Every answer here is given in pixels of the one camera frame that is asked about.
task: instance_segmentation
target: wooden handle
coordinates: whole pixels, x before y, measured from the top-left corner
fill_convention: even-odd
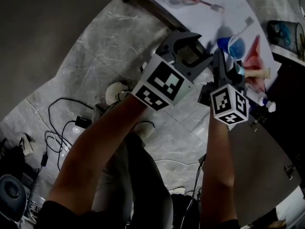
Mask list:
[[[263,70],[244,70],[244,76],[247,77],[255,77],[262,79],[270,79],[270,68]]]

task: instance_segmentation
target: red cloth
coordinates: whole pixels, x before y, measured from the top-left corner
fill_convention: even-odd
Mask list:
[[[248,52],[246,59],[244,61],[244,68],[248,70],[260,70],[264,68],[264,62],[260,57],[260,35],[257,35],[250,51]],[[264,79],[248,77],[246,82],[252,84],[259,90],[265,92],[265,82]]]

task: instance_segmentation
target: human arm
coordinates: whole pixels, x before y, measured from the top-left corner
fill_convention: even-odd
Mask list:
[[[206,160],[203,166],[201,228],[214,228],[237,219],[234,168],[228,127],[216,120],[211,109]]]
[[[87,128],[69,151],[47,200],[91,211],[100,174],[146,106],[131,94]]]

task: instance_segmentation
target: white bottle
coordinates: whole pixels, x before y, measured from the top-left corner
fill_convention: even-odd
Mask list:
[[[258,90],[250,83],[246,83],[245,87],[247,88],[247,97],[250,98],[253,102],[257,103],[260,106],[265,105],[270,113],[276,110],[275,102],[268,101],[268,97],[264,92]]]

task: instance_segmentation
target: gray pants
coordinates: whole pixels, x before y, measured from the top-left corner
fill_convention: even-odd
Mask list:
[[[171,229],[173,203],[157,165],[141,139],[128,134],[103,170],[92,210],[103,228],[123,229],[134,202],[132,229]]]

